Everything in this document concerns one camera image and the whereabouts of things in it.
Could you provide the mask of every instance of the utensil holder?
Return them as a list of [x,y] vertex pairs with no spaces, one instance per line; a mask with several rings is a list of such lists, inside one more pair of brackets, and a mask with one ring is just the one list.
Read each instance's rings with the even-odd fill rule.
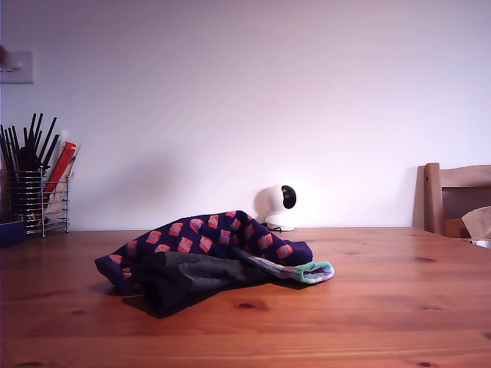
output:
[[[23,222],[26,234],[41,234],[68,228],[68,176],[57,182],[45,179],[42,167],[38,171],[7,173],[8,209]],[[46,192],[46,186],[54,190]]]

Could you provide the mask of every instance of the blue object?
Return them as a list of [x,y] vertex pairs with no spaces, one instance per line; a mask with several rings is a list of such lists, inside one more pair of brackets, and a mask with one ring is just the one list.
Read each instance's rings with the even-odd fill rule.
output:
[[22,221],[7,222],[0,219],[0,248],[24,241]]

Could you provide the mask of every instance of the light switch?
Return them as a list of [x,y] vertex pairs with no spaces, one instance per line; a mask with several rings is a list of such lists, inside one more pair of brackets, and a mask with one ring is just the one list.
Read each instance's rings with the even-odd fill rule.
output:
[[0,84],[33,84],[32,51],[9,51],[8,64],[0,68]]

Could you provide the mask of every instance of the chopstick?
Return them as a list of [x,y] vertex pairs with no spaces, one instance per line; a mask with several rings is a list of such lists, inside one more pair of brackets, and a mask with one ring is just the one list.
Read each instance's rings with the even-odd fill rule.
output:
[[60,136],[54,135],[53,140],[50,142],[51,134],[53,133],[54,125],[57,118],[53,118],[49,127],[48,134],[44,138],[41,152],[37,155],[39,146],[41,145],[41,138],[43,131],[41,129],[43,113],[38,115],[34,113],[31,119],[31,125],[29,128],[26,126],[22,128],[24,135],[24,146],[20,147],[17,131],[15,127],[9,127],[4,129],[0,124],[0,151],[5,159],[5,165],[8,171],[37,171],[41,168],[46,171],[49,168],[49,162],[53,156],[54,148],[58,144]]

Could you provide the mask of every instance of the table surface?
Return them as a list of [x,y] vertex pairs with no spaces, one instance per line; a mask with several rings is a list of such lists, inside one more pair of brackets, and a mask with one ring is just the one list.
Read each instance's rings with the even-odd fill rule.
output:
[[72,232],[0,251],[2,366],[491,366],[491,250],[412,228],[316,228],[336,275],[218,293],[164,319],[95,266],[142,232]]

